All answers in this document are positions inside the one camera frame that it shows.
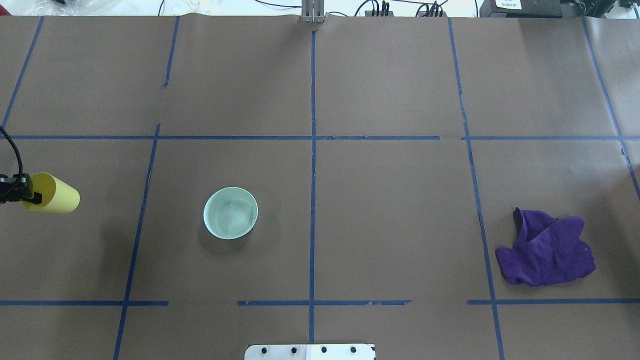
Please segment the yellow paper cup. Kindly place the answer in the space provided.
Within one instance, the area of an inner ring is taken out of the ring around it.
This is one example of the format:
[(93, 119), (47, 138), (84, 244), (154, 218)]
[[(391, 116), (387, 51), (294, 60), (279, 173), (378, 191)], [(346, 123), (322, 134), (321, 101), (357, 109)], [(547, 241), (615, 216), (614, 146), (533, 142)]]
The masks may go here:
[(44, 214), (70, 214), (80, 203), (80, 194), (66, 182), (46, 172), (30, 175), (34, 193), (40, 194), (40, 203), (21, 200), (23, 208)]

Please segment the mint green bowl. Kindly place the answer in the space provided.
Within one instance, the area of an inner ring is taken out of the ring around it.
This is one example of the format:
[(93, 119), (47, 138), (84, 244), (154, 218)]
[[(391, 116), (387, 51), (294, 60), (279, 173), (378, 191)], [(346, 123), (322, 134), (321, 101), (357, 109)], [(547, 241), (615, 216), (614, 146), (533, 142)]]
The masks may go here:
[(258, 201), (242, 187), (224, 187), (205, 202), (202, 219), (208, 232), (222, 240), (249, 234), (258, 221)]

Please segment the purple cloth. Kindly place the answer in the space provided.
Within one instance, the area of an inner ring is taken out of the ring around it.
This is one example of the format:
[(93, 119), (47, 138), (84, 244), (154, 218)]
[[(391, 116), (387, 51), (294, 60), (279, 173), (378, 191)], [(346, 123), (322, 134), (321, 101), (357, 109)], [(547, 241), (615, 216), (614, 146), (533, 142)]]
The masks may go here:
[(542, 210), (517, 207), (513, 219), (517, 235), (512, 247), (494, 252), (507, 284), (564, 284), (596, 270), (593, 250), (581, 238), (586, 225), (582, 217), (556, 218)]

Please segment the aluminium frame post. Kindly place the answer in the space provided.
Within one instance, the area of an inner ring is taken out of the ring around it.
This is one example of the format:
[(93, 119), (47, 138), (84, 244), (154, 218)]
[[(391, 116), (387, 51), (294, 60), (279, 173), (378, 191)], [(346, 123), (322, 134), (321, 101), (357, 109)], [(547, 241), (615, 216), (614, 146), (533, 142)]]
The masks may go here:
[(324, 0), (302, 0), (301, 22), (306, 24), (319, 24), (326, 21)]

